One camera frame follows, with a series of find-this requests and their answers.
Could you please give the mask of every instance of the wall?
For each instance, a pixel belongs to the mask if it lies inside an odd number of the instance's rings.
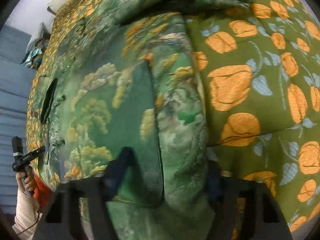
[[[37,31],[41,22],[51,29],[54,16],[47,11],[50,1],[20,0],[10,14],[6,25],[31,35]]]

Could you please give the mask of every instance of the hand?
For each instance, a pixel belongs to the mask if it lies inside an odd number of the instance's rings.
[[[25,188],[21,181],[21,179],[24,179],[25,175],[26,175],[25,172],[17,172],[16,174],[17,184],[21,192],[25,192]],[[25,183],[26,183],[26,189],[28,189],[29,191],[33,191],[36,189],[37,185],[36,185],[35,177],[32,173],[32,168],[30,166],[28,168],[28,177],[25,179]]]

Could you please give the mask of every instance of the green patterned blanket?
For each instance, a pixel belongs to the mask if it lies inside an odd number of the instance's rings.
[[[34,171],[55,190],[131,146],[120,239],[206,239],[208,153],[263,180],[294,231],[320,211],[319,47],[299,0],[70,0],[30,92]]]

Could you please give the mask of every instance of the cable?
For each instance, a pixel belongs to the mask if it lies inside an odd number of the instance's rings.
[[[27,229],[25,229],[25,230],[21,231],[20,233],[18,233],[17,236],[19,236],[19,235],[21,235],[22,233],[28,231],[30,228],[32,228],[33,226],[35,226],[35,225],[39,222],[39,217],[40,217],[40,212],[41,212],[41,204],[42,204],[42,201],[41,201],[41,194],[40,194],[40,190],[39,190],[38,184],[37,184],[36,181],[35,181],[35,183],[36,183],[36,187],[38,188],[38,191],[39,191],[39,210],[38,210],[37,220],[36,220],[36,222],[35,222],[33,225],[29,226]]]

